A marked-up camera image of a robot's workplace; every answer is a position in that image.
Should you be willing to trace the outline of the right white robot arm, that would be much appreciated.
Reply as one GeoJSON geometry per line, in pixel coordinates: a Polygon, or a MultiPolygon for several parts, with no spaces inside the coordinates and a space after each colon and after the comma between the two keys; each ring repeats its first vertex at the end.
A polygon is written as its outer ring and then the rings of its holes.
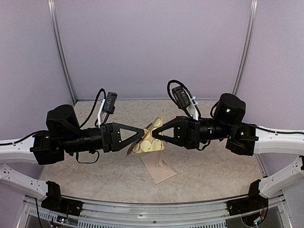
{"type": "Polygon", "coordinates": [[[237,155],[263,153],[294,154],[297,158],[271,176],[250,184],[243,207],[253,211],[276,192],[304,176],[304,132],[283,131],[244,123],[246,104],[224,93],[210,111],[210,118],[177,116],[152,131],[152,136],[188,150],[204,150],[212,140],[226,139],[226,149],[237,155]]]}

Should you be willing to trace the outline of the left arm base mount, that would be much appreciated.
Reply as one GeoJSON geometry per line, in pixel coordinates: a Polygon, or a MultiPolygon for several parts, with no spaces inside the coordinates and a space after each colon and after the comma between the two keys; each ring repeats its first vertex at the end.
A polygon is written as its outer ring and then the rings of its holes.
{"type": "Polygon", "coordinates": [[[46,184],[47,192],[46,198],[41,202],[42,208],[63,213],[67,216],[80,216],[83,207],[82,201],[62,197],[60,186],[53,181],[47,181],[46,184]]]}

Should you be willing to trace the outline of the pink envelope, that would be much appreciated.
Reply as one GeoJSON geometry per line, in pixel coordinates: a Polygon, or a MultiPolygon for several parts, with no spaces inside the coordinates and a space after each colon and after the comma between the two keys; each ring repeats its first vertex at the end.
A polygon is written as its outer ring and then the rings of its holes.
{"type": "Polygon", "coordinates": [[[141,160],[156,185],[178,174],[169,158],[161,151],[148,153],[141,160]]]}

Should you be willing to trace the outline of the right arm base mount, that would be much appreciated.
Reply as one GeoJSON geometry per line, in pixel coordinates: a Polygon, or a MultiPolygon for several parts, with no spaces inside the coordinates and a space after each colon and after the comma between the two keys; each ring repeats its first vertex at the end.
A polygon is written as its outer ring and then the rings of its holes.
{"type": "Polygon", "coordinates": [[[261,180],[256,180],[250,184],[246,197],[227,201],[227,208],[230,216],[268,207],[268,198],[262,197],[260,195],[260,190],[258,189],[260,182],[261,180]]]}

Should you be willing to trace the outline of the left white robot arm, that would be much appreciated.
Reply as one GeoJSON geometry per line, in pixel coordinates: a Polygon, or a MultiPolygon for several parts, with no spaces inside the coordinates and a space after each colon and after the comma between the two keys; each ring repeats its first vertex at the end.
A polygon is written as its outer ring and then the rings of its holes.
{"type": "Polygon", "coordinates": [[[118,152],[144,136],[144,130],[119,123],[81,129],[71,105],[60,105],[47,113],[47,130],[37,131],[11,142],[0,142],[0,180],[38,200],[47,201],[56,211],[66,206],[60,187],[52,181],[39,181],[11,171],[8,163],[54,164],[65,154],[80,152],[118,152]]]}

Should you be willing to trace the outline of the wax seal sticker sheet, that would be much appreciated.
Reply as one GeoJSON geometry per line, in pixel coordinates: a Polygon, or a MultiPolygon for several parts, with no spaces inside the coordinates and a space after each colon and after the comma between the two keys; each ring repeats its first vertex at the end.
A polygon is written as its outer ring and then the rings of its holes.
{"type": "Polygon", "coordinates": [[[152,135],[152,132],[161,126],[163,126],[163,110],[147,127],[144,128],[144,136],[131,144],[127,150],[126,156],[163,151],[165,149],[164,142],[156,139],[152,135]]]}

